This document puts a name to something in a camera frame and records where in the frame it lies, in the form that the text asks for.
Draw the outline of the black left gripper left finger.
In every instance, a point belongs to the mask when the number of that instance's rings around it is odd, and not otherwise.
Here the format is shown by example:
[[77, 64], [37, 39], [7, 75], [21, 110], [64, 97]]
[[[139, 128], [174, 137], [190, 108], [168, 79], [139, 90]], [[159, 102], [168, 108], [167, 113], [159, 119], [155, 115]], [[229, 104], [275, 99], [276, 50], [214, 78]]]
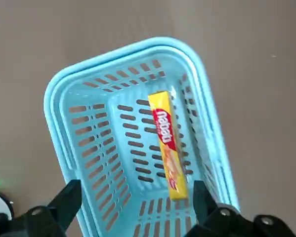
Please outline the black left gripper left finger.
[[0, 213], [0, 237], [64, 237], [82, 205], [80, 180], [71, 180], [47, 205], [8, 219]]

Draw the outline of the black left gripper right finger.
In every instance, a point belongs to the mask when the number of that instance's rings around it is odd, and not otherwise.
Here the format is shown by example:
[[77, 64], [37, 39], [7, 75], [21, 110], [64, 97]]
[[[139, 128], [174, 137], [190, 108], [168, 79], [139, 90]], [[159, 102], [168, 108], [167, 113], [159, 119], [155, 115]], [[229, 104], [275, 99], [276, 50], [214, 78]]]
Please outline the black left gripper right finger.
[[280, 218], [260, 214], [252, 221], [230, 205], [218, 205], [204, 181], [195, 181], [193, 207], [197, 218], [188, 237], [295, 237], [296, 234]]

